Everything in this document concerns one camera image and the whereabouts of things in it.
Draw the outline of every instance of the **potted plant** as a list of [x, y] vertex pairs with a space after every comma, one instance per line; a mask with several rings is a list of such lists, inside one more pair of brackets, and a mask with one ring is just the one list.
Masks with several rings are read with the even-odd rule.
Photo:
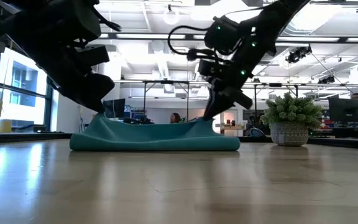
[[321, 107], [313, 104], [312, 98], [293, 98], [291, 93], [275, 101], [267, 100], [268, 109], [261, 117], [270, 125], [274, 143], [279, 146], [302, 146], [307, 143], [308, 129], [318, 129]]

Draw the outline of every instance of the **woman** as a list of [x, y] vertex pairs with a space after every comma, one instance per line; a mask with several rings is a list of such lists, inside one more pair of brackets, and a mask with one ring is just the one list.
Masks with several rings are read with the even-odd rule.
[[180, 123], [180, 115], [178, 113], [171, 114], [171, 124]]

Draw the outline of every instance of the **metal frame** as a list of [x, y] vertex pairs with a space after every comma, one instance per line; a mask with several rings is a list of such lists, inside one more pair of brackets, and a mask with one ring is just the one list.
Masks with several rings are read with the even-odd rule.
[[[189, 120], [189, 91], [190, 91], [190, 82], [189, 81], [172, 81], [172, 80], [143, 80], [142, 81], [144, 83], [144, 96], [143, 96], [143, 115], [145, 116], [145, 111], [146, 111], [146, 93], [156, 84], [156, 83], [160, 83], [160, 84], [174, 84], [174, 83], [179, 83], [179, 85], [185, 90], [185, 88], [181, 85], [181, 84], [185, 84], [187, 85], [187, 107], [186, 107], [186, 121]], [[147, 84], [148, 83], [153, 83], [153, 85], [150, 88], [147, 88]]]
[[[198, 82], [198, 81], [182, 81], [182, 80], [115, 80], [115, 83], [162, 83], [162, 84], [172, 84], [172, 83], [182, 83], [190, 85], [208, 85], [208, 82]], [[297, 86], [297, 88], [302, 89], [303, 86], [311, 86], [311, 87], [358, 87], [358, 84], [317, 84], [317, 83], [244, 83], [243, 89], [254, 89], [254, 85], [257, 86], [272, 86], [272, 85], [280, 85], [280, 86]]]

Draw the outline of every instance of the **window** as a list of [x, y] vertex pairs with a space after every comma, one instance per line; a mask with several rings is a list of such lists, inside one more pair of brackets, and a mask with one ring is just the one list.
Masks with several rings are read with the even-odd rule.
[[0, 119], [11, 119], [13, 127], [44, 124], [45, 98], [0, 88], [2, 113]]
[[45, 95], [47, 74], [35, 62], [13, 50], [1, 54], [0, 83]]
[[0, 59], [0, 119], [12, 120], [15, 128], [44, 124], [45, 103], [51, 101], [46, 94], [46, 73], [31, 58], [5, 49]]

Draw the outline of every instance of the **table surface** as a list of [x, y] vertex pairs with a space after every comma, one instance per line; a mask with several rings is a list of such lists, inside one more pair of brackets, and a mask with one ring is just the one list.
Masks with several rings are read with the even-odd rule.
[[358, 223], [358, 150], [71, 152], [0, 144], [0, 223]]

